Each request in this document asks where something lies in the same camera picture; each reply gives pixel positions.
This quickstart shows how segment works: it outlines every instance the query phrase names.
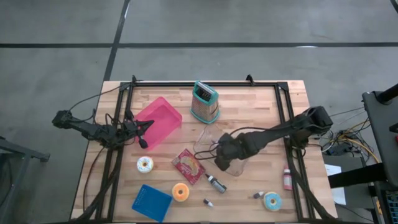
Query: gray floor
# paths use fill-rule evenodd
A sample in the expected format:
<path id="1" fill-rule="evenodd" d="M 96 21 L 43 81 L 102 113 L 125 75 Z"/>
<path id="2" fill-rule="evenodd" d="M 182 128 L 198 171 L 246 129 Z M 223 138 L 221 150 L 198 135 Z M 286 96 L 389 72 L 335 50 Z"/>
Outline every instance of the gray floor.
<path id="1" fill-rule="evenodd" d="M 111 43 L 123 0 L 0 0 L 0 43 Z M 392 42 L 388 0 L 132 0 L 121 42 Z M 56 111 L 100 91 L 111 49 L 0 49 L 0 136 L 51 153 L 31 163 L 15 223 L 68 219 L 85 141 L 51 125 Z M 397 48 L 119 49 L 111 80 L 304 80 L 330 114 L 398 82 Z M 97 100 L 74 109 L 88 117 Z M 366 119 L 334 117 L 334 130 Z M 375 146 L 370 129 L 364 138 Z M 344 220 L 363 221 L 338 208 Z"/>

